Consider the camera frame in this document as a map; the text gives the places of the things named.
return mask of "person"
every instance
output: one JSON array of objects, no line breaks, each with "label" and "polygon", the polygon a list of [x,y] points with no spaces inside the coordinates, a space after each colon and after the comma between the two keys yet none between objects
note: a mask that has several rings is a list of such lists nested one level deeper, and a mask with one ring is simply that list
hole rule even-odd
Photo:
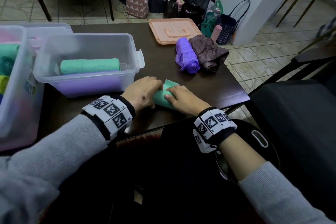
[{"label": "person", "polygon": [[[154,108],[152,97],[162,88],[162,81],[145,77],[131,84],[118,99],[134,116],[134,111]],[[182,113],[197,117],[214,110],[185,86],[167,90],[173,96],[167,94],[165,98]],[[222,140],[216,139],[218,149],[266,223],[333,223],[234,130],[220,136]],[[36,223],[39,214],[58,197],[61,183],[108,143],[96,122],[82,113],[30,148],[1,157],[0,222]]]}]

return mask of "chair seat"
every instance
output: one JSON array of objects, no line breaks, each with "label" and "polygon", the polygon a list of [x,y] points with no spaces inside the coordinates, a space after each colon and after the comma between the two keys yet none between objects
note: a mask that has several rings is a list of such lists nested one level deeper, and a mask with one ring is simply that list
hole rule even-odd
[{"label": "chair seat", "polygon": [[300,80],[266,84],[251,101],[304,172],[335,196],[336,96],[316,80]]}]

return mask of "brown plastic bag roll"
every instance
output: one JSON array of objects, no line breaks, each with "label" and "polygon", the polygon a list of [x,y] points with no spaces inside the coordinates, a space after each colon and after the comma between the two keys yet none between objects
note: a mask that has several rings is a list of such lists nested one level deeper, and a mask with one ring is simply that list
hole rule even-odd
[{"label": "brown plastic bag roll", "polygon": [[213,40],[205,35],[197,35],[189,39],[197,55],[199,64],[207,72],[216,72],[229,55],[225,48],[217,47]]}]

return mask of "orange plastic lid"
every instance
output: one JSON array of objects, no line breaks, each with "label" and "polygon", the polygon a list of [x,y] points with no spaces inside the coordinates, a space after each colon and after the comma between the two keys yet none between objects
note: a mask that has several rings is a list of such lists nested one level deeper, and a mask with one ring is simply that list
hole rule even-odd
[{"label": "orange plastic lid", "polygon": [[189,18],[149,19],[148,22],[159,44],[176,44],[181,37],[189,39],[202,34]]}]

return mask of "hand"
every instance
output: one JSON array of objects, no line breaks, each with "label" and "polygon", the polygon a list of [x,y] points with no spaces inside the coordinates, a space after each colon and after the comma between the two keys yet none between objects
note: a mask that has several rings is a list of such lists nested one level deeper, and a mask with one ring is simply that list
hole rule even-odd
[{"label": "hand", "polygon": [[211,107],[211,105],[196,97],[185,86],[175,85],[174,87],[170,87],[166,90],[173,93],[175,97],[166,94],[165,99],[167,99],[178,111],[182,113],[197,116],[204,109]]},{"label": "hand", "polygon": [[162,81],[147,76],[133,82],[121,96],[131,103],[135,111],[138,111],[147,106],[155,107],[152,98],[157,90],[163,90]]}]

